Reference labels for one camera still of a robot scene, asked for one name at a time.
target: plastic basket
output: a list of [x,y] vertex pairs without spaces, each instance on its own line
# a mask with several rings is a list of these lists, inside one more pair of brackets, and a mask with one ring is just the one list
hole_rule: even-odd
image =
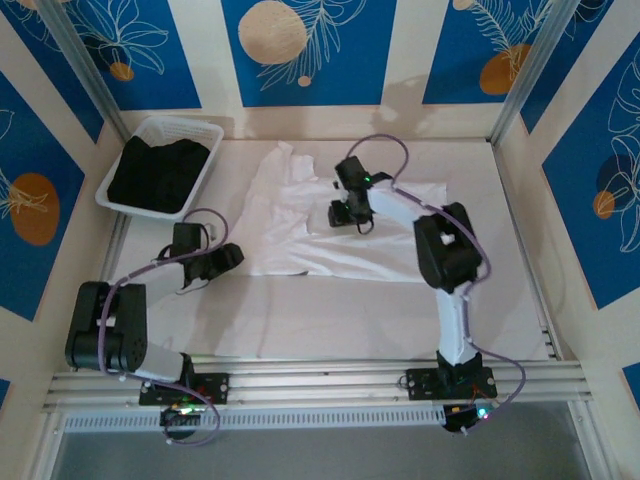
[[140,215],[170,221],[182,220],[196,199],[198,190],[202,186],[204,179],[207,177],[207,173],[212,170],[215,165],[214,159],[216,150],[218,150],[220,141],[224,136],[224,131],[218,125],[199,120],[157,116],[146,118],[133,134],[140,137],[151,147],[160,147],[173,143],[177,140],[187,138],[207,147],[211,153],[207,157],[207,160],[202,167],[202,171],[200,172],[200,175],[198,175],[198,179],[194,183],[191,193],[189,193],[189,196],[187,197],[187,201],[179,212],[155,212],[153,210],[146,210],[144,208],[110,202],[109,197],[107,196],[107,189],[109,188],[109,185],[111,185],[111,181],[113,180],[116,170],[118,169],[118,165],[120,164],[120,155],[118,155],[118,158],[109,170],[109,173],[107,173],[107,176],[100,184],[100,187],[96,192],[96,202],[98,202],[98,205],[103,207],[129,215]]

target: gray floor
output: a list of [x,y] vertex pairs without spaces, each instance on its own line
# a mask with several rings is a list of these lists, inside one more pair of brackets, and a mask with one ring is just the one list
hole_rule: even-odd
[[468,437],[441,427],[223,432],[171,447],[156,433],[67,434],[53,478],[585,479],[564,404],[516,404]]

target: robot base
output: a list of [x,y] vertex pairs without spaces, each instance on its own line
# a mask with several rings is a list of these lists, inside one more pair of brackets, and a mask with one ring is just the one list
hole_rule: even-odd
[[[226,405],[229,393],[229,374],[227,373],[194,373],[190,376],[193,390],[208,398],[214,405]],[[140,389],[140,406],[171,406],[176,404],[202,405],[197,398],[186,395],[171,388],[158,385]]]
[[465,364],[451,366],[438,352],[438,368],[406,371],[409,400],[474,400],[498,396],[493,372],[478,353]]

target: aluminum rail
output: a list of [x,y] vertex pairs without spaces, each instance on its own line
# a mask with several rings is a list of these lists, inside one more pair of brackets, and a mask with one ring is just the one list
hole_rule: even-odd
[[[197,372],[231,375],[226,408],[323,408],[416,405],[398,385],[408,368],[432,368],[434,361],[239,361],[194,358]],[[522,362],[527,383],[518,402],[586,401],[591,392],[579,362]],[[518,386],[519,371],[491,363],[498,401]],[[59,373],[53,377],[45,412],[156,409],[139,407],[140,382],[120,381],[99,372]],[[466,400],[422,402],[428,405]]]

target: robotic arm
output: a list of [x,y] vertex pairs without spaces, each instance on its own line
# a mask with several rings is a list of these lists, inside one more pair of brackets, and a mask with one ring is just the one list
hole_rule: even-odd
[[[364,224],[373,228],[374,214],[377,214],[413,230],[420,273],[436,290],[440,317],[438,368],[407,372],[408,381],[417,386],[410,389],[410,398],[473,398],[476,389],[495,398],[497,391],[491,369],[483,367],[482,355],[465,333],[462,296],[469,283],[477,278],[482,263],[472,242],[445,216],[425,215],[422,205],[396,192],[388,174],[370,175],[357,157],[340,162],[336,173],[338,180],[334,186],[340,191],[341,199],[329,207],[329,224],[332,227],[357,225],[361,231]],[[442,210],[473,233],[460,203],[452,203]]]
[[[163,250],[169,258],[201,249],[204,226],[177,223],[173,242]],[[147,310],[166,295],[175,294],[198,283],[209,282],[235,268],[244,260],[240,247],[226,244],[207,254],[165,265],[144,274],[144,283],[121,286],[111,302],[105,336],[105,363],[109,371],[132,374],[149,381],[178,383],[201,390],[220,402],[219,383],[224,379],[212,374],[196,374],[191,358],[147,340]],[[98,362],[98,325],[111,285],[86,282],[78,290],[65,356],[75,368],[100,370]],[[183,395],[173,389],[154,385],[153,391],[142,389],[141,405],[172,405]]]

